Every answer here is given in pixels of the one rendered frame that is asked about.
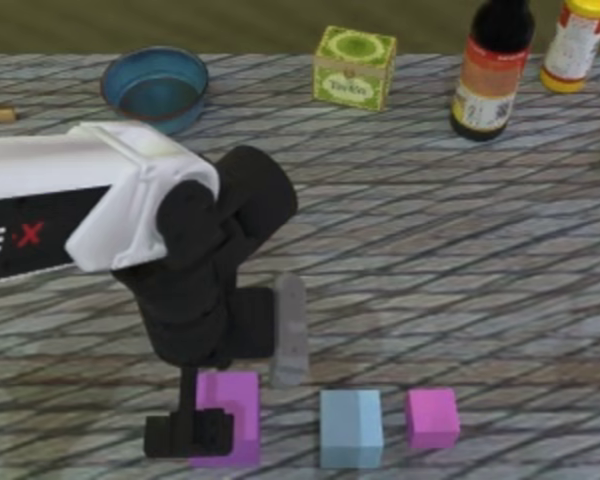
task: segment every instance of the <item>bottle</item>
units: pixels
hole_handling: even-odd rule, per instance
[[[487,0],[476,13],[451,106],[451,126],[474,141],[507,127],[535,21],[528,0]]]
[[[565,0],[540,80],[554,92],[580,91],[599,47],[600,0]]]

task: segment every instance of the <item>bowl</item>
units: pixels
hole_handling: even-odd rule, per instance
[[[114,60],[100,79],[104,101],[120,117],[172,135],[200,117],[209,86],[204,62],[186,50],[148,47]]]

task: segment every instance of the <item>yellow lid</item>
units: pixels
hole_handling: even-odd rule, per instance
[[[600,18],[600,0],[565,0],[569,10],[576,15]]]

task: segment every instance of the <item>pink cube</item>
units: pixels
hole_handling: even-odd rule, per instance
[[[260,384],[256,372],[198,374],[197,407],[224,408],[234,415],[233,452],[194,457],[192,467],[252,467],[260,464]]]
[[[411,448],[452,448],[460,435],[452,388],[416,388],[405,402],[407,441]]]

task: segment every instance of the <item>purple block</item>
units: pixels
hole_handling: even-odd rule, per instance
[[[416,388],[405,402],[411,448],[452,448],[460,435],[456,395],[451,388]]]
[[[234,415],[233,452],[194,457],[192,467],[252,467],[260,464],[260,384],[255,372],[198,374],[197,407],[224,408]]]

